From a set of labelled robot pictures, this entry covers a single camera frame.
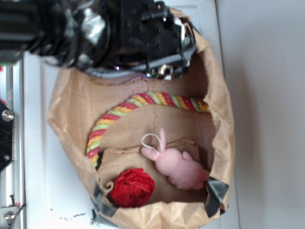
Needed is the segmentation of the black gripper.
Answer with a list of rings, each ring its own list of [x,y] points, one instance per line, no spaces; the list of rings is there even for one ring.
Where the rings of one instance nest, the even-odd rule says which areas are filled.
[[[143,73],[152,78],[182,78],[196,50],[193,25],[175,16],[163,1],[116,0],[105,78]]]

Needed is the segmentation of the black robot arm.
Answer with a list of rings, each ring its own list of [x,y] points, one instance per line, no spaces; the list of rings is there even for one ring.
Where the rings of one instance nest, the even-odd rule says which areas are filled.
[[[25,52],[94,77],[181,78],[196,50],[192,24],[154,0],[3,0],[0,63]]]

